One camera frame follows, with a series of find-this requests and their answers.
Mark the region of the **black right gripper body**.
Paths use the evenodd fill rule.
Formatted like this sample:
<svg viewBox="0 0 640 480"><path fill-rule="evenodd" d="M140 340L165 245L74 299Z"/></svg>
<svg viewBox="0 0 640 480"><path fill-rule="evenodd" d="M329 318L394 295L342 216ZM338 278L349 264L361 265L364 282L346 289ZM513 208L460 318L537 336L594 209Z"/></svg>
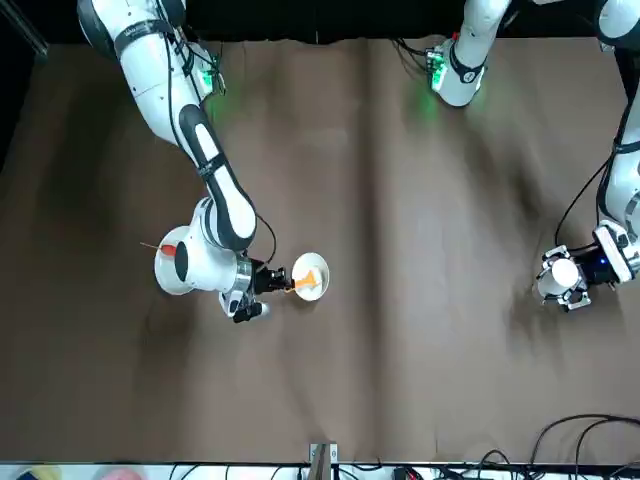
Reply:
<svg viewBox="0 0 640 480"><path fill-rule="evenodd" d="M254 294L263 294L272 292L272 280L273 271L268 266L259 260L251 260L252 278L251 289Z"/></svg>

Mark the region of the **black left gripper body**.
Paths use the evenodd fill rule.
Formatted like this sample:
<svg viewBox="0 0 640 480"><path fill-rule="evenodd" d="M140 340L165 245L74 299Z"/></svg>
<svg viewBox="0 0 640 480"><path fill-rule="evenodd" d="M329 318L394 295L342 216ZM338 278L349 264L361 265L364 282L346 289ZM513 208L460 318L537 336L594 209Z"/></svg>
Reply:
<svg viewBox="0 0 640 480"><path fill-rule="evenodd" d="M601 247L592 245L577 251L574 261L581 269L588 288L614 282L614 271Z"/></svg>

